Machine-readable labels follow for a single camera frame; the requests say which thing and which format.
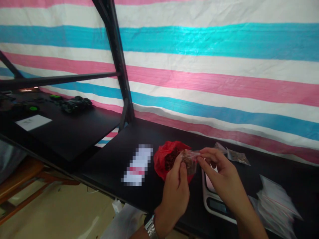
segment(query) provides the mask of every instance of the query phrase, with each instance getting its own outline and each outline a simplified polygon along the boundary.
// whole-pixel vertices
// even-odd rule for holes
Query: black desk
[[[155,153],[159,145],[163,145],[167,140],[182,141],[194,150],[212,147],[216,142],[211,138],[136,119],[88,160],[75,175],[101,191],[152,213],[161,202],[164,186],[163,180],[154,171],[153,161],[148,167],[142,186],[124,186],[121,178],[139,144],[152,144]],[[316,219],[318,198],[314,195],[315,190],[318,192],[318,169],[229,143],[223,143],[223,145],[246,153],[251,167],[234,164],[248,195],[256,198],[256,193],[262,189],[259,174],[281,184],[305,219],[304,222],[296,219],[294,224],[296,236],[311,238],[318,226],[318,219]],[[200,167],[189,188],[190,200],[187,211],[176,226],[201,238],[237,238],[236,225],[213,216],[205,210]],[[268,232],[268,234],[271,238],[277,238],[273,233]]]
[[[50,99],[50,94],[43,92],[14,94],[17,102],[33,98]],[[94,146],[120,123],[121,114],[97,107],[77,115],[63,112],[51,102],[29,103],[37,105],[41,115],[52,121],[35,128],[30,133],[52,148],[56,153],[71,162],[89,147]]]

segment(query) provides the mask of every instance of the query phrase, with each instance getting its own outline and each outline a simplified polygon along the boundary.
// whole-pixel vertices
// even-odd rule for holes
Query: metal watch band
[[[153,214],[152,218],[146,224],[145,230],[147,231],[147,234],[149,235],[150,239],[159,239],[155,231],[154,219],[155,219],[155,215]]]

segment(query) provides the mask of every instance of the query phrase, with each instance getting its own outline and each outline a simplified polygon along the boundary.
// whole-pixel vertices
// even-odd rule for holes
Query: blue stripe
[[[122,99],[120,89],[78,82],[54,86],[67,90],[77,90],[84,93],[93,93],[99,96]],[[319,124],[315,122],[282,115],[250,113],[225,107],[202,105],[169,97],[154,97],[137,92],[131,92],[131,95],[134,103],[143,106],[162,107],[187,115],[215,118],[234,124],[252,124],[319,140]]]
[[[8,68],[4,67],[0,67],[0,75],[14,77],[14,74]]]
[[[101,140],[100,142],[98,142],[98,143],[105,143],[105,144],[107,144],[109,142],[109,140]]]
[[[29,73],[26,73],[24,71],[19,70],[19,72],[25,77],[25,78],[38,78],[39,76],[32,75]],[[8,69],[8,68],[3,68],[0,67],[0,75],[2,76],[12,76],[14,77],[14,74]]]
[[[121,28],[124,51],[319,61],[319,24]],[[104,28],[0,26],[0,42],[109,50]]]

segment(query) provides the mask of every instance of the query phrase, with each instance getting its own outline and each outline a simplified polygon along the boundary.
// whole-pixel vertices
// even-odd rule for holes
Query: hand
[[[155,209],[155,231],[165,238],[185,213],[189,201],[187,169],[182,163],[181,153],[176,157],[173,168],[165,180],[161,204]]]
[[[212,182],[217,194],[234,213],[242,213],[251,209],[243,184],[240,180],[236,167],[215,148],[204,148],[197,158],[198,163]]]

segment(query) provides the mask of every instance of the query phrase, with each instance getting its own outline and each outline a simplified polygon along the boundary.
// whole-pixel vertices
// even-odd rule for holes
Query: black metal pole
[[[18,69],[8,60],[8,58],[0,51],[0,60],[14,74],[14,78],[24,78]]]
[[[127,121],[131,122],[135,118],[135,115],[114,0],[92,1],[105,24],[115,69],[117,72],[121,73],[121,75],[118,76],[118,80],[123,100],[128,99]]]
[[[95,73],[85,75],[67,75],[67,76],[50,76],[28,79],[15,79],[0,81],[0,91],[23,89],[34,86],[54,85],[74,81],[90,80],[104,77],[119,76],[120,73],[108,72],[108,73]]]
[[[127,118],[127,109],[129,106],[129,100],[126,98],[124,100],[124,106],[123,106],[123,110],[122,110],[122,115],[121,115],[121,120],[120,120],[120,124],[119,124],[119,132],[122,131],[122,129],[124,129],[125,126],[125,120]]]

